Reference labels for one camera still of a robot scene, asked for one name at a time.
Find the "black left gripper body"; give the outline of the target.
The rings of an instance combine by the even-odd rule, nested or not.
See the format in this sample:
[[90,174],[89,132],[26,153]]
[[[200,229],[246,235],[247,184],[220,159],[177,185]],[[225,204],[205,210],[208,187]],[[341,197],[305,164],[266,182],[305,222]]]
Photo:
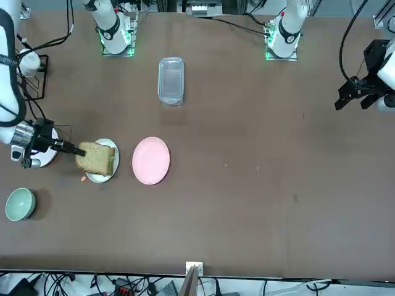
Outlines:
[[378,71],[383,65],[389,40],[374,39],[364,50],[367,75],[364,77],[365,84],[373,88],[388,88],[378,77]]

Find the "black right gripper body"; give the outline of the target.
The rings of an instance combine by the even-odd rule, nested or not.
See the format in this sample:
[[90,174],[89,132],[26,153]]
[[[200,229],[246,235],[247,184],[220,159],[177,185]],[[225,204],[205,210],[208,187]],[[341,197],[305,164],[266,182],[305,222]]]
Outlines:
[[24,168],[41,168],[49,165],[57,152],[51,148],[52,140],[57,139],[54,122],[38,118],[33,125],[34,133],[24,148],[22,166]]

